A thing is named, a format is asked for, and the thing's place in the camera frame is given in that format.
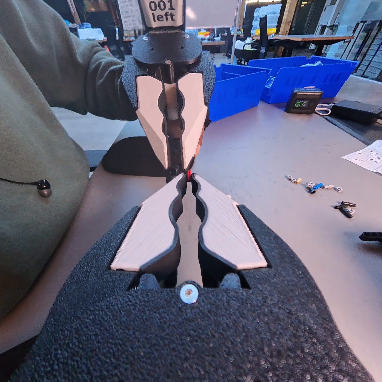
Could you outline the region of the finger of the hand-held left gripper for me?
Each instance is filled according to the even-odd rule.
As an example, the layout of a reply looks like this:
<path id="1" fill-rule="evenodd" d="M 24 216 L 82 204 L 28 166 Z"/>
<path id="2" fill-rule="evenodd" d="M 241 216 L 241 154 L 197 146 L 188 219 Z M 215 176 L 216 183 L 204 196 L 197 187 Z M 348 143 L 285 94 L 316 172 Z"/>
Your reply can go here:
<path id="1" fill-rule="evenodd" d="M 165 116 L 160 108 L 164 95 L 163 83 L 151 76 L 136 77 L 137 116 L 149 143 L 165 169 L 169 168 L 167 137 L 164 133 Z"/>
<path id="2" fill-rule="evenodd" d="M 177 81 L 177 89 L 183 99 L 180 111 L 183 132 L 180 141 L 182 165 L 187 170 L 197 150 L 208 110 L 204 103 L 203 74 L 184 75 Z"/>

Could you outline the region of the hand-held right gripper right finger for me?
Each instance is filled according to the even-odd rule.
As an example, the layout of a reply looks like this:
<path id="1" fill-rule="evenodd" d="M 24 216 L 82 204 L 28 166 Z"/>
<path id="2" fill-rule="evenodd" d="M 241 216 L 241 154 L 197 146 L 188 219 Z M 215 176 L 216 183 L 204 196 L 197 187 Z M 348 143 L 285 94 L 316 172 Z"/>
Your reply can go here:
<path id="1" fill-rule="evenodd" d="M 239 204 L 197 174 L 191 175 L 196 198 L 198 260 L 203 286 L 218 288 L 227 274 L 238 287 L 249 288 L 242 271 L 267 268 L 268 263 Z"/>

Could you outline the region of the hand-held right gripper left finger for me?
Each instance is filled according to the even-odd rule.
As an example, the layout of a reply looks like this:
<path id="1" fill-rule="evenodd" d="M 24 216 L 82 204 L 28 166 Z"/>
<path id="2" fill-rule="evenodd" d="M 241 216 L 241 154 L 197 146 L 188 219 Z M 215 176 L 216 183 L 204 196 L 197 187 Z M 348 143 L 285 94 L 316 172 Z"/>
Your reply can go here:
<path id="1" fill-rule="evenodd" d="M 176 286 L 181 257 L 177 220 L 186 191 L 187 175 L 179 174 L 140 205 L 111 262 L 112 270 L 153 274 L 165 288 Z"/>

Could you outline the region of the black lego connector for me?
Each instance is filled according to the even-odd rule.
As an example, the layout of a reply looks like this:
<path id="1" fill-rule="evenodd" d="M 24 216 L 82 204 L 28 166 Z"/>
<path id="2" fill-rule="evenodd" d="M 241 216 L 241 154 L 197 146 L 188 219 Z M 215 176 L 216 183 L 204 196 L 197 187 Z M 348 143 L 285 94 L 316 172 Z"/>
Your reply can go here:
<path id="1" fill-rule="evenodd" d="M 166 183 L 171 182 L 175 179 L 179 174 L 183 174 L 183 168 L 181 165 L 172 165 L 165 171 L 166 175 Z"/>

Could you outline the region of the cluster of small lego pieces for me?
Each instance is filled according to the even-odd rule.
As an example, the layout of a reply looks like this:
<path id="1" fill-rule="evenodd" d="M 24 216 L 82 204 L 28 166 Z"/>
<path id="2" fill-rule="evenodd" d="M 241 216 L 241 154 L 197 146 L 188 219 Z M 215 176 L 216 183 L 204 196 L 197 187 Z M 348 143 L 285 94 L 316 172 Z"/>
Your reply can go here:
<path id="1" fill-rule="evenodd" d="M 319 190 L 334 190 L 337 193 L 343 193 L 343 188 L 336 186 L 334 184 L 325 184 L 325 183 L 314 183 L 314 182 L 303 182 L 302 178 L 295 178 L 292 175 L 286 175 L 285 179 L 287 179 L 290 183 L 302 185 L 305 191 L 314 195 Z M 356 203 L 348 202 L 348 201 L 338 201 L 334 205 L 331 206 L 332 209 L 339 211 L 343 216 L 348 219 L 351 219 L 355 215 L 355 209 L 357 207 Z"/>

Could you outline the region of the blue plastic bin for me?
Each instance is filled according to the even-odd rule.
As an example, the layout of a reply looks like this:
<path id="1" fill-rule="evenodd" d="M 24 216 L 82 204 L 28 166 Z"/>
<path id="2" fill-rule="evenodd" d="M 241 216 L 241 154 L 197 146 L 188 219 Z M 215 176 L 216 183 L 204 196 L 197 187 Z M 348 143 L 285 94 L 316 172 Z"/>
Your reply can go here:
<path id="1" fill-rule="evenodd" d="M 359 63 L 322 57 L 316 63 L 271 70 L 269 75 L 274 81 L 270 88 L 264 88 L 261 99 L 269 104 L 285 103 L 293 88 L 311 86 L 323 91 L 322 98 L 333 98 Z"/>
<path id="2" fill-rule="evenodd" d="M 215 67 L 215 85 L 209 102 L 211 122 L 257 107 L 270 71 L 231 64 Z"/>
<path id="3" fill-rule="evenodd" d="M 250 60 L 248 66 L 255 68 L 265 68 L 271 70 L 279 70 L 281 68 L 298 67 L 308 63 L 316 63 L 321 60 L 322 57 L 313 55 L 310 58 L 306 56 L 294 56 L 284 58 L 267 58 Z"/>

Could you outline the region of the black wrist rest pad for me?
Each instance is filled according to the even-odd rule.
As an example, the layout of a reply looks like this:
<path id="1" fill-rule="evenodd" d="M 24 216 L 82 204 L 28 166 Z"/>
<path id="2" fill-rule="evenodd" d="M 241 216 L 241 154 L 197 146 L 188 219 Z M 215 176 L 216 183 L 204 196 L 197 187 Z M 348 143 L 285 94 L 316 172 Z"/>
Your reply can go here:
<path id="1" fill-rule="evenodd" d="M 165 168 L 146 136 L 127 137 L 115 143 L 102 159 L 112 174 L 165 178 Z"/>

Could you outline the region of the black box green mark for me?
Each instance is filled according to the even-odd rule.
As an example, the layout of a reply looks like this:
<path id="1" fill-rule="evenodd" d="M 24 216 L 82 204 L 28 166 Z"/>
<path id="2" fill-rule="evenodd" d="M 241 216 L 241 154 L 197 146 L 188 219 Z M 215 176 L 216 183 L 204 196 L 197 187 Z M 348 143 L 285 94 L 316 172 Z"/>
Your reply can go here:
<path id="1" fill-rule="evenodd" d="M 319 88 L 293 88 L 285 105 L 285 112 L 313 114 L 322 99 L 323 91 Z"/>

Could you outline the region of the person's green sweatshirt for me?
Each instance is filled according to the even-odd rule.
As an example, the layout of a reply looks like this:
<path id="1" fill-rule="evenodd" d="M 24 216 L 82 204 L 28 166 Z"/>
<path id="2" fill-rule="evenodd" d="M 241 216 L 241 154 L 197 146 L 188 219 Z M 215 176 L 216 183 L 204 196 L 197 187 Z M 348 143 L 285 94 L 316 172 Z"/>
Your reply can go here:
<path id="1" fill-rule="evenodd" d="M 48 101 L 69 30 L 42 1 L 1 1 L 1 319 L 25 296 L 62 239 L 88 179 L 84 151 Z"/>

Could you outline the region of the wooden pillar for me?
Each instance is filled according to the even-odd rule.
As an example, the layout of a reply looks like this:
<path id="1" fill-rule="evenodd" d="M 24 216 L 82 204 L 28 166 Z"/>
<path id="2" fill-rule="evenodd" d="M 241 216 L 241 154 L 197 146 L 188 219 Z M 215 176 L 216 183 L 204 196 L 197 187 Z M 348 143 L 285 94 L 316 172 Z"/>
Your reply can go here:
<path id="1" fill-rule="evenodd" d="M 291 26 L 294 20 L 294 15 L 295 15 L 297 6 L 298 6 L 298 0 L 283 1 L 284 12 L 282 15 L 282 20 L 279 26 L 278 34 L 280 35 L 289 34 L 289 31 L 291 29 Z"/>

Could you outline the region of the wooden background table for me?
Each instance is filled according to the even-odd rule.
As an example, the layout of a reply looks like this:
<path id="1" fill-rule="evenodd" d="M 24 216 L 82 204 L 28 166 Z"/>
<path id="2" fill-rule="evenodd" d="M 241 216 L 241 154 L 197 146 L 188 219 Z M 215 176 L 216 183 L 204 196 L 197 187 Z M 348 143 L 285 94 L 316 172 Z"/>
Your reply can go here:
<path id="1" fill-rule="evenodd" d="M 279 47 L 283 48 L 282 58 L 291 57 L 292 52 L 299 44 L 313 44 L 316 46 L 315 55 L 321 56 L 324 46 L 334 45 L 339 42 L 348 42 L 354 39 L 354 36 L 337 36 L 337 35 L 280 35 L 276 34 L 272 40 L 275 45 L 274 58 Z"/>

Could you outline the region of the white sticker sheet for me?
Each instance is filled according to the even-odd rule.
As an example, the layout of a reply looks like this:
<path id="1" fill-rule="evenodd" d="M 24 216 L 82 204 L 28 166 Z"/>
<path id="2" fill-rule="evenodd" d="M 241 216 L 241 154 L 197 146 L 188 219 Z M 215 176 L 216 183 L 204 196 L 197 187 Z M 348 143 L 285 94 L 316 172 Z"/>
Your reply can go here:
<path id="1" fill-rule="evenodd" d="M 342 157 L 364 169 L 382 174 L 382 141 L 377 140 L 362 150 Z"/>

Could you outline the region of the black power adapter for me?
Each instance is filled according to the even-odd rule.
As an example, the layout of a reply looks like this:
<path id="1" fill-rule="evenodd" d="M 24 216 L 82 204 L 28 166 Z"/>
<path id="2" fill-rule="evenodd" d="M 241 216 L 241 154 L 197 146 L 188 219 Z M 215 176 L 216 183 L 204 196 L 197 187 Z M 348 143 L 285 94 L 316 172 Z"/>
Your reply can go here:
<path id="1" fill-rule="evenodd" d="M 342 100 L 333 104 L 330 116 L 370 125 L 381 119 L 382 107 L 359 101 Z"/>

